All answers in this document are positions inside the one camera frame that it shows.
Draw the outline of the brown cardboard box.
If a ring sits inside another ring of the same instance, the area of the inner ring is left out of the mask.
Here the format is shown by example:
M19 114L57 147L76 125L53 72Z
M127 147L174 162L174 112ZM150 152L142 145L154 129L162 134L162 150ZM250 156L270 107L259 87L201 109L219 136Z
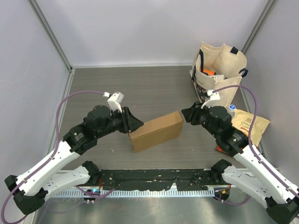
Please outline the brown cardboard box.
M142 127L128 134L133 151L138 153L177 138L183 121L180 112L175 111L145 122Z

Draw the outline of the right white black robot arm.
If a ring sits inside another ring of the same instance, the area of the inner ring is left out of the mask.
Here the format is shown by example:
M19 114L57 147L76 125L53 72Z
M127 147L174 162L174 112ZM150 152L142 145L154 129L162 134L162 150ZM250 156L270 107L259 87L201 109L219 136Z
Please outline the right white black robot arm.
M211 179L216 184L232 184L258 201L278 224L289 224L299 214L299 188L271 165L248 137L232 125L231 114L222 106L206 107L195 102L183 109L187 123L202 125L216 144L239 161L252 174L248 176L226 160L212 166Z

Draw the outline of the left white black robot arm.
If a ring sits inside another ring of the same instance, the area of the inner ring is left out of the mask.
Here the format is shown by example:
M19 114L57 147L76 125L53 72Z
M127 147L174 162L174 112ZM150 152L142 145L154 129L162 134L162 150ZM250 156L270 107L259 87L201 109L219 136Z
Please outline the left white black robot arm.
M101 172L92 161L85 161L62 176L56 176L56 173L96 146L99 138L116 131L131 133L143 124L128 107L115 111L103 105L94 107L83 122L71 128L58 147L33 168L22 175L9 175L5 179L16 206L24 215L29 215L41 208L52 195L64 189L83 184L95 186Z

